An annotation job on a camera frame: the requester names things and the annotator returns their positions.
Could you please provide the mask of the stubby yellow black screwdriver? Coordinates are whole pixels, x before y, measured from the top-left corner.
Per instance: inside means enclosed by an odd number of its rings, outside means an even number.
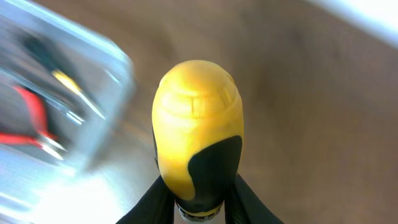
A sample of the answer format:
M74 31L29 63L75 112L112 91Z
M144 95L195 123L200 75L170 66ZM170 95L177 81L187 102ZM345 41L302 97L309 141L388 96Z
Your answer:
M243 104L231 75L206 60L174 66L156 91L152 131L160 175L181 216L190 222L213 219L243 150Z

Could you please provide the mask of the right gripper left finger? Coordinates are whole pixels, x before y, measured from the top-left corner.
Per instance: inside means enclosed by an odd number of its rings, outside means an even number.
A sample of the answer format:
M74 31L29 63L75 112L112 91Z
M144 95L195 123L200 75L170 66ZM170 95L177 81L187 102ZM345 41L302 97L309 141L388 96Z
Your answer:
M161 176L116 224L173 224L175 198Z

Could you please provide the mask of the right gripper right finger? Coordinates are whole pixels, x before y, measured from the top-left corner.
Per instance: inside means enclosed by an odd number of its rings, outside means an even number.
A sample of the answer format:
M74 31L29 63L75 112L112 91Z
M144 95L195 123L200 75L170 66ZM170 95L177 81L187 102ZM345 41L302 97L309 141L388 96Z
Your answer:
M224 200L226 224L283 224L238 174Z

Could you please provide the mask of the red handled pliers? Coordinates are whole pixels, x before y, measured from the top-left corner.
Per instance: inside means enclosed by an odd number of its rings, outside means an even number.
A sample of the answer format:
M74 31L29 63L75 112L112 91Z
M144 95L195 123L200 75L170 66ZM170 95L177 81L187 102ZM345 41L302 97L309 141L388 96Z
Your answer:
M35 146L61 161L67 152L48 129L41 98L21 86L1 86L1 144Z

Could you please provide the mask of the slim black yellow screwdriver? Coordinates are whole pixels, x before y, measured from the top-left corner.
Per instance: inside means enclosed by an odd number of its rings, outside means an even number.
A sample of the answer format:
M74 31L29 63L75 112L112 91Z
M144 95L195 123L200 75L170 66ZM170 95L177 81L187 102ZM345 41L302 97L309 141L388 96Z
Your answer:
M54 79L79 97L100 118L106 119L102 109L87 93L87 88L79 78L74 64L57 44L48 38L30 34L22 35L20 42L27 53L41 64Z

